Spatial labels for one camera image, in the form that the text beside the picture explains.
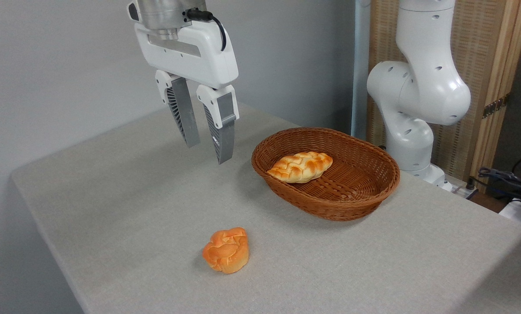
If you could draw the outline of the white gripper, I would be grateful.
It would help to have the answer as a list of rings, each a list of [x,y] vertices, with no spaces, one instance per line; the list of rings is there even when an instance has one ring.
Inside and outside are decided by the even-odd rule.
[[[187,147],[199,144],[199,132],[187,80],[201,85],[197,97],[203,104],[219,164],[234,152],[238,102],[231,85],[239,76],[229,35],[222,37],[215,22],[194,21],[178,31],[177,40],[161,39],[143,24],[134,24],[137,41],[147,63],[157,69],[155,80]]]

